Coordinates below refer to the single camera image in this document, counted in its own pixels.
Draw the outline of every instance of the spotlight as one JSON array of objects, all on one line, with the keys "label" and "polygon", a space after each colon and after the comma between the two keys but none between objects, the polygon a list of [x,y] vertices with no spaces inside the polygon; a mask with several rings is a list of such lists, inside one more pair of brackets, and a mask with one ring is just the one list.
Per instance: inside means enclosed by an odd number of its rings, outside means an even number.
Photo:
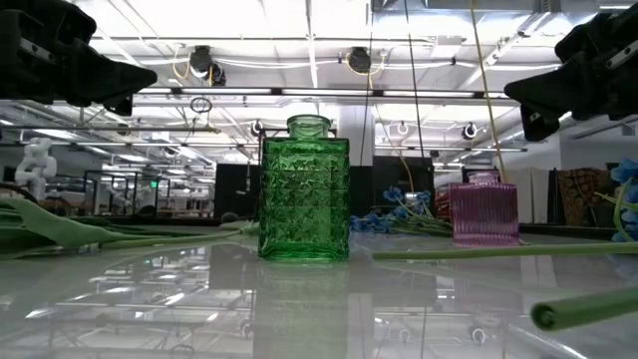
[{"label": "spotlight", "polygon": [[261,129],[263,129],[263,126],[261,126],[259,120],[253,121],[252,124],[250,124],[250,133],[255,137],[259,137]]},{"label": "spotlight", "polygon": [[195,51],[190,54],[188,62],[192,73],[201,79],[209,81],[210,86],[226,85],[226,74],[219,64],[212,61],[210,46],[195,46]]},{"label": "spotlight", "polygon": [[401,135],[407,134],[408,133],[408,127],[406,126],[406,123],[401,121],[401,124],[397,127],[397,131]]},{"label": "spotlight", "polygon": [[352,51],[348,55],[347,62],[352,71],[364,75],[370,72],[370,67],[372,66],[368,50],[364,47],[352,48]]},{"label": "spotlight", "polygon": [[461,136],[464,138],[464,140],[468,141],[475,138],[477,136],[477,125],[470,123],[469,125],[465,126],[463,128],[463,131],[461,132]]}]

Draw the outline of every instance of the table surface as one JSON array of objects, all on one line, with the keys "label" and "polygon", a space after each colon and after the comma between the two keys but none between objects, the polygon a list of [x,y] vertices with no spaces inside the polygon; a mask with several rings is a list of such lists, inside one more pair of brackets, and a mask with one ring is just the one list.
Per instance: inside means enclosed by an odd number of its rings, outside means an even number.
[{"label": "table surface", "polygon": [[359,233],[343,263],[263,261],[243,237],[4,261],[0,358],[635,358],[634,314],[555,333],[528,316],[632,285],[632,256],[371,259],[448,247]]}]

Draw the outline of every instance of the white robot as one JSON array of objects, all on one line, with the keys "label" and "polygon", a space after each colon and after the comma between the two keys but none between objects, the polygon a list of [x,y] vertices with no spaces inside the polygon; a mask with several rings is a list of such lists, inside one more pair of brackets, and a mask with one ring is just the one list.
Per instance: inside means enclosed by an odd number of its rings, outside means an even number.
[{"label": "white robot", "polygon": [[16,169],[15,181],[17,185],[28,185],[29,192],[37,199],[46,197],[47,179],[58,172],[56,159],[49,156],[50,139],[31,139],[24,148],[24,159]]}]

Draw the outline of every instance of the green glass bottle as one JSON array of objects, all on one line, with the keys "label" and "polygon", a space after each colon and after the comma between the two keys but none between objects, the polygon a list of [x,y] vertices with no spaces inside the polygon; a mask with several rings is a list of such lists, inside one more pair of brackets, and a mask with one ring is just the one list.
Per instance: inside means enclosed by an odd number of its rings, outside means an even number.
[{"label": "green glass bottle", "polygon": [[290,137],[263,144],[259,256],[348,258],[350,161],[347,139],[328,139],[321,116],[288,119]]}]

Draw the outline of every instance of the yellow cable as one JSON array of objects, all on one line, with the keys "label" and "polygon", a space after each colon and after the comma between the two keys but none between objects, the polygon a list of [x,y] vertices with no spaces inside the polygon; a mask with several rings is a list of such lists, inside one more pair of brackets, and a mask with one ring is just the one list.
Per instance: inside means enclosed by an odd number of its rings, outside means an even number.
[{"label": "yellow cable", "polygon": [[487,109],[489,111],[489,126],[491,127],[491,138],[496,145],[496,156],[498,157],[498,164],[500,165],[500,179],[503,183],[507,183],[507,172],[505,171],[505,164],[502,161],[502,154],[500,153],[500,143],[498,142],[498,134],[496,133],[496,125],[494,123],[494,113],[491,109],[491,98],[489,97],[489,91],[487,88],[487,77],[485,76],[485,66],[483,65],[482,50],[480,49],[479,28],[477,27],[477,15],[475,13],[475,7],[475,0],[470,0],[470,11],[472,13],[472,24],[475,28],[475,40],[477,42],[478,63],[480,64],[482,87],[485,92]]},{"label": "yellow cable", "polygon": [[210,65],[210,68],[208,69],[208,85],[210,87],[212,87],[212,65]]},{"label": "yellow cable", "polygon": [[[379,113],[379,109],[377,108],[377,105],[375,105],[375,108],[377,109],[377,114]],[[383,122],[381,123],[381,127],[383,128],[383,132],[386,133],[386,137],[388,138],[388,142],[390,143],[390,147],[392,148],[392,151],[394,151],[397,156],[399,156],[399,160],[401,160],[401,162],[403,163],[403,166],[406,167],[406,171],[408,171],[408,179],[410,180],[410,192],[414,193],[415,192],[415,184],[412,182],[412,173],[410,172],[410,168],[408,167],[408,164],[406,163],[406,160],[403,158],[403,156],[401,156],[401,152],[399,152],[397,149],[395,149],[394,144],[392,143],[392,140],[390,140],[390,135],[388,134],[388,130],[386,130],[386,126],[383,124]]]},{"label": "yellow cable", "polygon": [[177,71],[177,53],[179,52],[179,49],[177,49],[177,51],[175,51],[175,57],[173,58],[172,61],[172,71],[175,73],[175,75],[177,77],[179,77],[180,79],[185,79],[188,77],[188,73],[190,72],[190,54],[188,54],[188,62],[186,62],[186,72],[181,75],[178,71]]}]

